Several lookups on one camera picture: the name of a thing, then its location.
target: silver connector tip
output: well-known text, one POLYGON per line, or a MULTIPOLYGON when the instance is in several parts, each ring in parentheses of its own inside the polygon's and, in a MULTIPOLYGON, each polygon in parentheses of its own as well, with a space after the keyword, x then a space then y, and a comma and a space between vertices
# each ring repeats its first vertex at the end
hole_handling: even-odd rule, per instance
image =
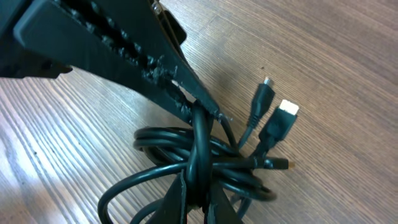
POLYGON ((291 115, 297 115, 299 112, 299 106, 295 105, 294 103, 290 102, 289 100, 282 100, 279 105, 279 109, 290 113, 291 115))
POLYGON ((266 84, 272 88, 274 86, 274 81, 272 81, 272 79, 266 77, 266 79, 264 80, 264 84, 266 84))

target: gold connector tip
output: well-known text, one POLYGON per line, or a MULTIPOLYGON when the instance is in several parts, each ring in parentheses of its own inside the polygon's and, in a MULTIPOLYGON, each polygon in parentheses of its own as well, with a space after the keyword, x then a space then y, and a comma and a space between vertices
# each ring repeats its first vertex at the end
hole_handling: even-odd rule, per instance
POLYGON ((289 161, 289 169, 293 169, 296 166, 295 162, 290 162, 289 161))

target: metal connector tip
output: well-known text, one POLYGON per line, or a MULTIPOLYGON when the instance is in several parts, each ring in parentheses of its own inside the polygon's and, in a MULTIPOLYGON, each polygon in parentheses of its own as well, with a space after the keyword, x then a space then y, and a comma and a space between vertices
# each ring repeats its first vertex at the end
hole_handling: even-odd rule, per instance
POLYGON ((290 162, 289 161, 289 168, 288 169, 293 169, 296 166, 295 162, 290 162))
POLYGON ((299 112, 299 106, 295 105, 294 103, 290 102, 289 100, 282 100, 282 102, 279 105, 279 109, 284 110, 291 115, 297 115, 297 112, 299 112))
POLYGON ((269 77, 266 77, 266 79, 264 80, 264 84, 272 88, 274 86, 274 81, 272 81, 272 79, 270 79, 269 77))

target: wooden surface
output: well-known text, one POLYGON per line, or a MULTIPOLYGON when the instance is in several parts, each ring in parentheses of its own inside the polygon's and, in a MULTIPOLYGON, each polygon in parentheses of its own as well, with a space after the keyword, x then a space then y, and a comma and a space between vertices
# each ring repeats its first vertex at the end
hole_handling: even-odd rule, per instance
MULTIPOLYGON (((278 193, 245 223, 397 223, 398 3, 394 0, 162 0, 188 33, 192 67, 240 135, 257 83, 300 105, 273 151, 297 163, 256 174, 278 193)), ((98 223, 118 180, 152 166, 132 150, 144 126, 184 126, 137 93, 81 70, 0 80, 0 222, 98 223)), ((216 127, 215 135, 225 138, 216 127)), ((256 130, 244 153, 257 144, 256 130)), ((118 223, 173 177, 113 200, 118 223)), ((200 212, 190 222, 200 223, 200 212)))

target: wooden table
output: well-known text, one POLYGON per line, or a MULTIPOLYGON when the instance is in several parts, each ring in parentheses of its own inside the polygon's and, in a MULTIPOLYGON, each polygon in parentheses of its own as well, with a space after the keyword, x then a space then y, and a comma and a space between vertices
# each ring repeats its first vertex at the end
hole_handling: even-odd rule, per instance
MULTIPOLYGON (((162 3, 187 31, 183 51, 237 136, 266 76, 275 81, 273 106, 288 99, 301 107, 270 152, 297 166, 256 172, 278 199, 255 202, 245 223, 398 221, 397 1, 162 3)), ((77 69, 56 80, 1 79, 0 124, 0 223, 98 223, 102 193, 153 166, 132 149, 133 132, 185 126, 132 90, 77 69)), ((225 139, 219 125, 214 135, 225 139)), ((128 222, 173 178, 118 196, 112 217, 128 222)), ((202 218, 193 212, 189 221, 202 218)))

